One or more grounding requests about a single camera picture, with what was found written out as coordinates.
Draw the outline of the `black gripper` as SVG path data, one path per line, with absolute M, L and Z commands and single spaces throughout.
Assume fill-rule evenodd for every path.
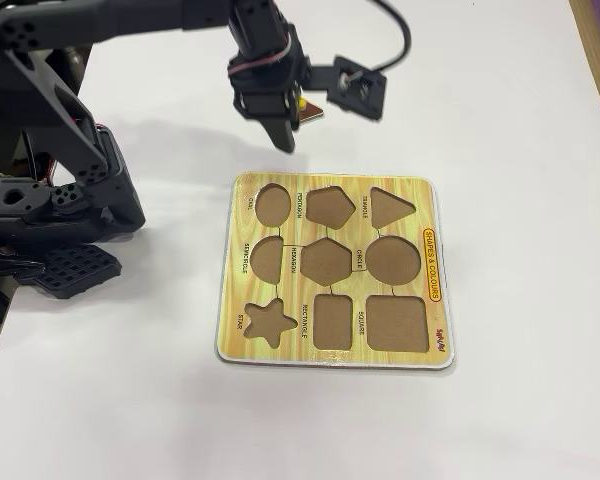
M 249 119 L 260 119 L 274 147 L 295 150 L 294 132 L 302 113 L 301 86 L 308 63 L 296 34 L 288 34 L 285 48 L 247 61 L 238 53 L 228 64 L 228 78 L 237 109 Z

